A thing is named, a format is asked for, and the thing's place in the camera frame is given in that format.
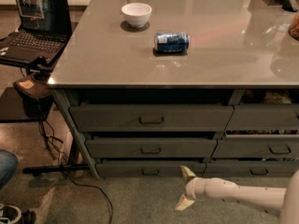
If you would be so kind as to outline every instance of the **can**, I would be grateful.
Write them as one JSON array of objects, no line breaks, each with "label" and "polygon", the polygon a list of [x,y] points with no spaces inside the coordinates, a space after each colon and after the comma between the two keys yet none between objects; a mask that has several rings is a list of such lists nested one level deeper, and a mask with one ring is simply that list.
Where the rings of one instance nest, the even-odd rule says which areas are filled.
[{"label": "can", "polygon": [[158,53],[184,52],[189,46],[189,36],[186,33],[157,33],[155,50]]}]

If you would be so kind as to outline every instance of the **bowl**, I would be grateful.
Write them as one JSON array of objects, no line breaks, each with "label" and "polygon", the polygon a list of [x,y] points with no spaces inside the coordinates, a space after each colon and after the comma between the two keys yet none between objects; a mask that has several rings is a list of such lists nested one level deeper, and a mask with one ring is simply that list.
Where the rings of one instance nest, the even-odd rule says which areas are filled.
[{"label": "bowl", "polygon": [[141,3],[127,4],[121,8],[125,20],[135,28],[143,27],[150,19],[151,6]]}]

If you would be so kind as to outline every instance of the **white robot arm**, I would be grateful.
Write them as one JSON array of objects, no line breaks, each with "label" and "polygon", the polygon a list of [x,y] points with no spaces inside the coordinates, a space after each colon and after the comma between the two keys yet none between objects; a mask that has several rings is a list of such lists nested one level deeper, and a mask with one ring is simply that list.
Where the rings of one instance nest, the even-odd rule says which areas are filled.
[{"label": "white robot arm", "polygon": [[189,168],[181,166],[187,180],[185,194],[177,205],[184,210],[196,199],[237,202],[279,217],[280,224],[299,223],[299,171],[287,189],[246,187],[220,178],[200,178]]}]

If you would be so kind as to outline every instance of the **person's leg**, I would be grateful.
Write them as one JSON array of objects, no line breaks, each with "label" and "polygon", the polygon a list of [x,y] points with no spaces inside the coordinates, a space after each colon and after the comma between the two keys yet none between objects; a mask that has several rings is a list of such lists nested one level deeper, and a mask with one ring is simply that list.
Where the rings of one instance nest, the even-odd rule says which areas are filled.
[{"label": "person's leg", "polygon": [[17,157],[10,152],[0,149],[0,189],[14,175],[17,166]]}]

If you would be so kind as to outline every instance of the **drawer handle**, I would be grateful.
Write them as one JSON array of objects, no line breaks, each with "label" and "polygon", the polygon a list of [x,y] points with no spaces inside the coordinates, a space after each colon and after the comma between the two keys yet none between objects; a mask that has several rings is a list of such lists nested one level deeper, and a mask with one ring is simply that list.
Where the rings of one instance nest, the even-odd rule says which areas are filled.
[{"label": "drawer handle", "polygon": [[269,148],[270,152],[274,155],[290,155],[290,154],[292,154],[292,151],[288,146],[287,146],[287,149],[288,150],[285,152],[275,152],[275,151],[273,151],[273,149],[271,147]]},{"label": "drawer handle", "polygon": [[264,170],[265,170],[264,173],[254,173],[254,172],[250,169],[250,173],[251,173],[252,175],[269,175],[268,170],[267,170],[266,168],[265,168]]},{"label": "drawer handle", "polygon": [[160,174],[159,169],[157,169],[155,173],[147,173],[142,169],[142,175],[159,175],[159,174]]},{"label": "drawer handle", "polygon": [[142,154],[160,154],[162,150],[159,147],[157,151],[144,151],[143,148],[141,148],[140,151]]},{"label": "drawer handle", "polygon": [[139,123],[140,124],[163,124],[164,123],[164,117],[160,117],[157,121],[144,121],[141,117],[139,117]]}]

